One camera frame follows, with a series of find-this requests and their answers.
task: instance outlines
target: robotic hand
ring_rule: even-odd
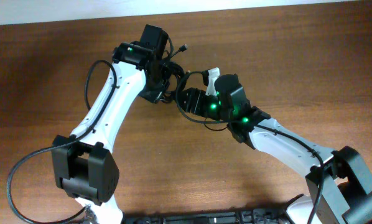
[[[170,52],[163,58],[167,41]],[[119,127],[137,96],[152,103],[174,100],[180,112],[196,123],[227,123],[238,142],[276,157],[305,177],[311,198],[299,198],[288,207],[290,222],[364,223],[372,218],[372,175],[354,149],[346,146],[336,151],[319,146],[282,127],[270,115],[251,106],[235,74],[220,76],[219,68],[185,73],[170,60],[186,49],[184,45],[173,53],[168,34],[146,25],[139,42],[122,43],[113,52],[113,64],[104,61],[111,71],[83,121],[69,138],[57,136],[53,147],[45,150],[52,152],[57,187],[88,208],[88,222],[121,223],[123,219],[114,198],[119,170],[111,153]],[[86,90],[90,74],[99,62],[102,61],[97,61],[89,72]],[[202,75],[207,91],[184,90],[193,74]],[[167,91],[171,75],[177,78],[175,91]],[[186,113],[214,121],[195,120]],[[84,153],[89,154],[88,159],[80,157]],[[17,214],[11,198],[12,171],[7,182],[8,201],[15,214],[25,220]],[[334,182],[345,177],[348,181],[341,185]]]

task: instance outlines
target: black cable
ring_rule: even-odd
[[[61,148],[61,147],[67,147],[67,146],[71,146],[72,144],[75,144],[76,142],[78,142],[79,140],[81,140],[82,138],[84,138],[86,135],[88,135],[92,130],[93,128],[95,127],[95,125],[97,124],[97,122],[99,121],[99,119],[101,118],[101,116],[103,115],[103,112],[105,112],[105,109],[111,99],[111,97],[113,96],[114,94],[114,91],[116,89],[116,85],[117,85],[117,74],[116,74],[116,71],[114,69],[114,67],[107,61],[105,60],[97,60],[94,64],[92,64],[91,68],[89,69],[89,72],[88,72],[88,76],[90,77],[90,73],[93,72],[93,69],[99,64],[99,63],[105,63],[107,64],[107,66],[110,67],[110,69],[112,70],[113,72],[113,78],[114,78],[114,82],[113,82],[113,86],[111,88],[111,91],[105,101],[105,103],[103,104],[102,108],[100,109],[96,119],[92,122],[91,126],[89,126],[86,131],[80,135],[79,137],[75,138],[73,141],[69,142],[69,143],[66,143],[66,144],[63,144],[61,146],[51,146],[51,147],[46,147],[46,148],[43,148],[43,149],[39,149],[39,150],[36,150],[26,156],[24,156],[21,160],[19,160],[11,169],[8,177],[7,177],[7,181],[6,181],[6,197],[7,197],[7,201],[9,203],[9,206],[10,208],[12,209],[13,213],[19,217],[21,220],[27,222],[27,223],[43,223],[43,224],[57,224],[57,223],[68,223],[69,221],[73,220],[74,218],[76,218],[77,216],[79,216],[85,209],[86,207],[83,207],[79,212],[77,212],[75,215],[73,215],[72,217],[70,218],[66,218],[64,220],[60,220],[60,221],[56,221],[56,222],[37,222],[37,221],[34,221],[34,220],[31,220],[30,218],[27,218],[26,216],[24,216],[22,213],[20,213],[20,211],[18,211],[18,209],[16,208],[16,206],[14,205],[14,202],[13,202],[13,198],[12,198],[12,188],[11,188],[11,185],[12,185],[12,179],[13,179],[13,176],[16,172],[16,170],[23,164],[25,163],[25,161],[29,160],[31,157],[34,157],[36,155],[39,155],[41,153],[44,153],[44,152],[49,152],[49,151],[52,151],[54,149],[58,149],[58,148]]]
[[[186,81],[191,75],[193,74],[202,74],[202,72],[190,72],[188,74],[186,74],[184,77],[182,77],[179,81],[179,84],[178,86],[176,87],[176,91],[175,91],[175,102],[176,102],[176,105],[178,106],[178,109],[180,111],[180,113],[186,118],[188,119],[189,121],[193,121],[195,123],[198,123],[198,124],[223,124],[223,123],[242,123],[241,121],[237,121],[237,120],[233,120],[233,121],[199,121],[199,120],[196,120],[196,119],[193,119],[189,116],[186,115],[185,111],[182,109],[182,107],[180,107],[180,104],[179,104],[179,89],[180,89],[180,86],[182,86],[183,82]]]
[[[323,194],[324,176],[325,176],[323,159],[320,157],[320,155],[315,150],[313,150],[311,147],[306,145],[303,141],[301,141],[301,140],[299,140],[299,139],[297,139],[297,138],[295,138],[295,137],[293,137],[289,134],[283,133],[283,132],[278,131],[276,129],[271,129],[271,128],[268,128],[268,127],[265,127],[265,126],[261,126],[261,125],[256,125],[256,127],[271,131],[275,134],[280,134],[284,137],[287,137],[287,138],[297,142],[298,144],[300,144],[301,146],[306,148],[310,153],[312,153],[317,158],[317,160],[319,160],[321,176],[320,176],[320,182],[319,182],[319,191],[317,192],[317,196],[316,196],[316,199],[315,199],[315,202],[314,202],[314,205],[313,205],[313,209],[312,209],[312,212],[310,213],[309,219],[308,219],[308,224],[311,224],[312,220],[313,220],[313,217],[315,216],[316,211],[319,207],[320,199],[322,198],[322,194]]]
[[[228,127],[224,127],[224,128],[221,128],[221,129],[213,129],[213,128],[208,127],[207,124],[204,124],[204,127],[206,127],[210,131],[223,131],[226,128],[228,128]]]

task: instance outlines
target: wood grain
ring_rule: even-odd
[[[139,39],[145,24],[163,27],[175,46],[189,45],[175,58],[186,70],[237,73],[254,105],[311,141],[354,147],[372,171],[372,2],[0,26],[0,223],[20,222],[5,196],[10,168],[70,134],[86,115],[89,66]],[[91,100],[107,73],[96,69]],[[203,88],[201,78],[188,86]],[[174,104],[138,98],[113,156],[126,214],[252,208],[308,193],[304,178],[275,158],[187,121]],[[80,208],[56,188],[50,154],[19,169],[13,195],[39,221]]]

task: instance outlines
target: white background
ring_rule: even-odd
[[[0,0],[0,24],[140,16],[337,1],[340,0]]]

